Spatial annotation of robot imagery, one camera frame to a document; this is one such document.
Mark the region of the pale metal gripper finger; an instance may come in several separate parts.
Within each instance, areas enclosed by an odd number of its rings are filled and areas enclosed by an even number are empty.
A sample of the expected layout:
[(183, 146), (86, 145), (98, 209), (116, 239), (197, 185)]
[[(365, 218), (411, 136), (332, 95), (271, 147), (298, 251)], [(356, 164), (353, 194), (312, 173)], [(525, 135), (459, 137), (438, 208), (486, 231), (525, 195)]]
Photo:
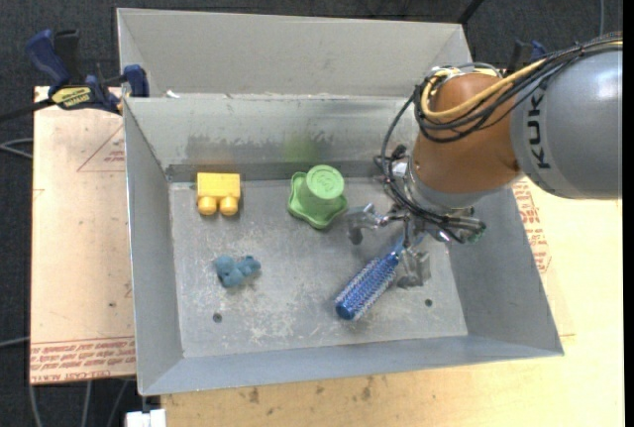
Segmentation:
[(347, 235), (353, 245), (363, 240), (363, 230), (377, 230), (385, 225), (385, 217), (378, 213), (372, 203), (351, 208), (347, 215)]
[(406, 251), (401, 257), (397, 286), (412, 288), (423, 286), (431, 278), (430, 253)]

